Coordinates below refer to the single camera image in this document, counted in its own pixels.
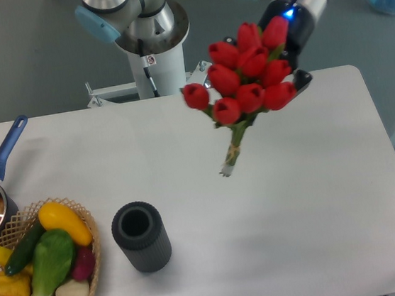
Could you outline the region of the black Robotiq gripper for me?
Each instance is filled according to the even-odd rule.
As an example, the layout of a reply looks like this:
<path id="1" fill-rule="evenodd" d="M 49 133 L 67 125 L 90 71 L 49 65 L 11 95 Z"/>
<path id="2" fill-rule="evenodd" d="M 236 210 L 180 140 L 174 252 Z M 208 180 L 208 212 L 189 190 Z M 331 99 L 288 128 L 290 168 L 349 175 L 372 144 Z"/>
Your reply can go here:
<path id="1" fill-rule="evenodd" d="M 281 57 L 287 59 L 290 67 L 294 71 L 293 85 L 297 94 L 302 93 L 312 82 L 312 74 L 302 69 L 297 69 L 299 65 L 299 55 L 308 42 L 323 13 L 322 1 L 306 3 L 298 0 L 291 4 L 290 0 L 274 0 L 265 9 L 258 26 L 264 30 L 272 21 L 272 18 L 279 16 L 288 21 L 288 33 L 285 42 L 284 52 Z M 223 42 L 236 46 L 237 40 L 228 36 Z"/>

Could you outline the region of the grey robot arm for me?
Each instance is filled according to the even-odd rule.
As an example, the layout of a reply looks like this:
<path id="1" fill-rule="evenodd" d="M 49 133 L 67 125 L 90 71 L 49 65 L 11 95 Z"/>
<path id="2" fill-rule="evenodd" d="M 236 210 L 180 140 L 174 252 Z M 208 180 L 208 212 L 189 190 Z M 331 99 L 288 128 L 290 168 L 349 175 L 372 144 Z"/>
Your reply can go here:
<path id="1" fill-rule="evenodd" d="M 282 57 L 292 70 L 318 23 L 328 0 L 271 0 L 259 26 L 273 16 L 289 21 Z M 100 89 L 89 89 L 89 106 L 109 104 L 110 99 L 137 94 L 140 99 L 176 94 L 187 82 L 208 84 L 207 61 L 186 72 L 182 44 L 189 32 L 187 13 L 173 0 L 82 0 L 75 9 L 80 25 L 103 43 L 115 43 L 126 53 L 134 80 Z"/>

